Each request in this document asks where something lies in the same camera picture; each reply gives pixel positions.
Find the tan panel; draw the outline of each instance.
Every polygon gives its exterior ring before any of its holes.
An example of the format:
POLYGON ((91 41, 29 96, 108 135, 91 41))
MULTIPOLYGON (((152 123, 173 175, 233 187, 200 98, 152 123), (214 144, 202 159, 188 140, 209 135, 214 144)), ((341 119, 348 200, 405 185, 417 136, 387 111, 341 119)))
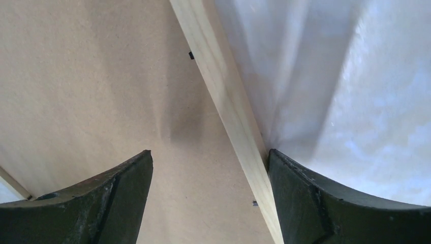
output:
POLYGON ((0 43, 0 165, 32 195, 151 149, 140 242, 271 241, 168 1, 3 1, 0 43))

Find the wooden strip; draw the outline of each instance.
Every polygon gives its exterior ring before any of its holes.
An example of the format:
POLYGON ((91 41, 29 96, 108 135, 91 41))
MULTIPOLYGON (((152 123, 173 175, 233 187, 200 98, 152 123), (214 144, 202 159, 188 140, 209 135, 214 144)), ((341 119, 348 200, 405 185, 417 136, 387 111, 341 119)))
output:
POLYGON ((264 165, 267 151, 214 3, 209 0, 170 1, 268 229, 274 242, 282 244, 264 165))
POLYGON ((30 199, 30 193, 12 178, 2 167, 0 167, 0 183, 6 186, 17 198, 30 199))

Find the white plastic sheet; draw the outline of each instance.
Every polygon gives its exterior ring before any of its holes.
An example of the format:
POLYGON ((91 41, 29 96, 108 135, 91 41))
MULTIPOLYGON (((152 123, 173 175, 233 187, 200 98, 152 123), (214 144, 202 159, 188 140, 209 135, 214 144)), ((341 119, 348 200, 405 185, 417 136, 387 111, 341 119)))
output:
POLYGON ((268 149, 431 206, 431 1, 215 2, 268 149))

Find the wood grain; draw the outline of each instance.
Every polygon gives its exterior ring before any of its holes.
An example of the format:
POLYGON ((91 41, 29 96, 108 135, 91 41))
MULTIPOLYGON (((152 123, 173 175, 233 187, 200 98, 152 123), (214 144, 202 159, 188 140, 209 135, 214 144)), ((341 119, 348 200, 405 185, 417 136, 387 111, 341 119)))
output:
POLYGON ((212 1, 172 7, 276 244, 283 238, 264 162, 267 152, 212 1))

